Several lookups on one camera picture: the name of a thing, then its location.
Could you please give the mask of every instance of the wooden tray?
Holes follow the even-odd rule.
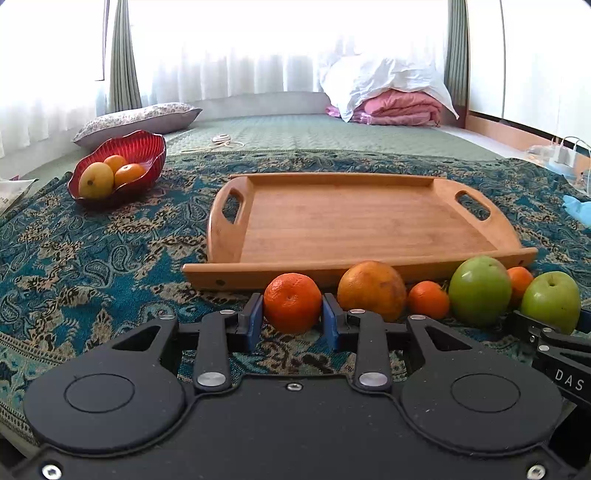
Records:
[[[479,220],[457,200],[487,208]],[[240,202],[234,223],[222,209]],[[206,264],[185,264],[199,290],[262,290],[300,272],[320,288],[338,285],[363,260],[392,265],[406,282],[451,278],[464,260],[489,255],[506,267],[534,260],[509,220],[482,193],[435,177],[371,173],[269,173],[234,176],[216,195]]]

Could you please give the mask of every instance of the teal patterned blanket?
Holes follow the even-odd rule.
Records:
[[[525,246],[540,249],[536,273],[567,272],[590,304],[590,231],[561,208],[562,196],[573,190],[562,177],[521,160],[323,150],[175,156],[143,199],[102,213],[71,200],[67,174],[0,220],[0,421],[33,441],[22,400],[47,369],[158,314],[175,311],[181,322],[194,322],[244,303],[242,295],[196,291],[181,266],[206,261],[209,208],[229,175],[275,171],[405,173],[465,183],[501,208]],[[462,331],[524,359],[514,338]],[[234,355],[231,364],[236,379],[247,371],[351,373],[352,361],[331,353],[316,332],[282,335],[266,326],[256,352]],[[186,352],[181,379],[190,378],[191,362]],[[405,375],[394,353],[392,373],[399,380]]]

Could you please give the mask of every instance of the floral pillowcase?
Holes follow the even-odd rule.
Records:
[[[136,130],[168,134],[187,128],[201,111],[186,103],[173,102],[108,113],[89,121],[72,141],[94,150],[110,138],[123,137]]]

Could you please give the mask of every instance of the white pillow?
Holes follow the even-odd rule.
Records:
[[[435,67],[412,60],[368,54],[343,57],[330,67],[321,85],[345,122],[365,100],[377,97],[390,88],[402,92],[422,90],[439,100],[456,118],[459,117]]]

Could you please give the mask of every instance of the white curtain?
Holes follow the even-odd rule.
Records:
[[[129,0],[144,105],[244,93],[318,92],[340,56],[434,63],[447,0]]]
[[[104,0],[0,6],[0,158],[96,116],[103,6]]]

